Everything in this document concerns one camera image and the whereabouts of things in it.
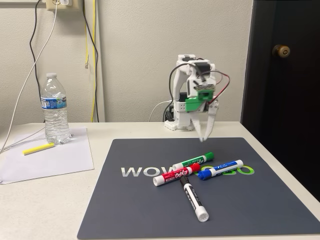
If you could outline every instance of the white cable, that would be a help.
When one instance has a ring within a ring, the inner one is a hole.
[[[152,110],[148,122],[150,122],[151,116],[152,116],[152,114],[154,113],[156,107],[158,107],[160,104],[165,104],[165,103],[171,103],[171,100],[169,100],[169,101],[163,101],[163,102],[158,103],[158,104],[154,107],[154,109]]]
[[[45,46],[46,46],[46,45],[47,45],[47,43],[49,42],[49,39],[50,39],[50,37],[51,37],[52,32],[54,31],[55,24],[56,24],[56,18],[57,18],[58,2],[59,2],[59,0],[56,0],[55,14],[54,14],[54,21],[53,21],[53,26],[52,26],[52,29],[51,29],[50,35],[49,35],[48,39],[46,40],[45,44],[43,45],[43,47],[42,47],[42,49],[41,49],[41,51],[40,51],[40,53],[39,53],[38,57],[37,57],[37,58],[36,58],[36,60],[34,61],[34,64],[33,64],[32,68],[31,68],[31,70],[30,70],[30,72],[29,72],[28,76],[26,77],[26,79],[25,79],[25,81],[24,81],[24,84],[23,84],[23,86],[22,86],[22,88],[21,88],[21,91],[20,91],[20,93],[19,93],[19,95],[18,95],[18,98],[17,98],[17,100],[16,100],[15,107],[14,107],[13,114],[12,114],[12,119],[11,119],[10,127],[9,127],[9,131],[8,131],[8,134],[7,134],[7,136],[6,136],[6,139],[5,139],[4,143],[3,143],[3,146],[2,146],[2,148],[1,148],[1,150],[0,150],[0,154],[2,153],[3,149],[5,148],[6,143],[7,143],[7,141],[8,141],[8,138],[9,138],[9,135],[10,135],[10,132],[11,132],[11,128],[12,128],[12,123],[14,122],[14,117],[15,117],[15,114],[16,114],[16,110],[17,110],[17,106],[18,106],[18,102],[19,102],[19,99],[20,99],[21,93],[22,93],[22,91],[24,90],[25,85],[26,85],[26,83],[27,83],[27,80],[28,80],[28,78],[29,78],[29,76],[30,76],[30,74],[31,74],[32,70],[34,69],[34,67],[35,67],[35,65],[36,65],[36,63],[37,63],[37,61],[38,61],[38,59],[39,59],[39,57],[40,57],[40,55],[41,55],[42,51],[45,49]]]
[[[45,140],[45,139],[46,139],[45,137],[36,138],[36,139],[28,140],[28,141],[23,141],[23,142],[14,144],[14,145],[12,145],[12,146],[6,146],[6,147],[3,149],[2,153],[5,152],[5,151],[7,151],[7,150],[9,150],[9,149],[11,149],[11,148],[14,148],[14,147],[16,147],[16,146],[22,145],[22,144],[31,143],[31,142],[39,141],[39,140]]]
[[[31,134],[30,136],[27,136],[27,137],[25,137],[25,138],[23,138],[23,139],[21,139],[21,140],[19,140],[19,141],[16,141],[15,143],[12,143],[12,144],[9,145],[9,146],[6,146],[5,148],[3,148],[3,150],[8,149],[8,148],[12,147],[13,145],[17,145],[18,143],[20,144],[21,141],[32,137],[33,135],[37,134],[38,132],[40,132],[40,131],[41,131],[42,129],[44,129],[44,128],[45,128],[45,127],[41,128],[40,130],[36,131],[35,133]]]

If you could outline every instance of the white wall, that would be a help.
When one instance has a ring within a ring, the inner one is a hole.
[[[0,126],[8,126],[17,96],[33,58],[29,40],[34,29],[34,4],[0,4]],[[38,9],[38,26],[32,41],[37,56],[52,28],[54,13],[45,4]],[[85,69],[85,25],[81,12],[58,12],[55,29],[38,60],[41,83],[56,72],[67,94],[68,120],[89,122],[92,106],[90,71]],[[34,72],[17,108],[14,124],[42,123],[43,113]]]
[[[147,121],[157,103],[170,99],[178,54],[195,54],[231,76],[217,120],[239,121],[252,6],[253,0],[100,1],[106,120]],[[163,109],[152,121],[161,121]]]
[[[240,120],[253,0],[100,0],[98,4],[104,76],[104,96],[98,91],[98,106],[103,107],[104,99],[107,122],[147,121],[157,103],[169,100],[168,77],[178,54],[207,58],[231,76],[231,85],[220,98],[217,120]],[[33,64],[29,49],[33,5],[0,4],[0,126],[9,125]],[[44,7],[38,9],[36,54],[54,18]],[[84,68],[85,44],[81,12],[58,12],[52,37],[37,64],[42,83],[47,72],[57,72],[67,92],[70,122],[90,121],[93,86],[90,71]],[[155,111],[152,121],[161,120],[163,109],[164,105]],[[14,124],[42,121],[32,72]]]

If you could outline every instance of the red marker cap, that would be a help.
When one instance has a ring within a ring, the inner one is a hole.
[[[190,168],[192,169],[192,172],[198,172],[200,171],[201,167],[200,167],[200,164],[199,163],[194,163],[190,166]]]

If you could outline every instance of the brass door knob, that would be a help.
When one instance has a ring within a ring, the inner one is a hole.
[[[275,45],[272,49],[272,55],[280,58],[287,58],[290,55],[290,48],[285,45]]]

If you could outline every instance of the paper sheet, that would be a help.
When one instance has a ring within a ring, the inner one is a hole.
[[[64,145],[57,145],[29,155],[22,154],[23,150],[47,144],[48,142],[43,139],[13,147],[3,153],[6,155],[0,166],[0,184],[94,169],[87,129],[85,127],[70,128],[70,133],[74,134],[74,137]],[[30,134],[19,135],[14,142]],[[45,133],[40,132],[27,140],[44,137]]]

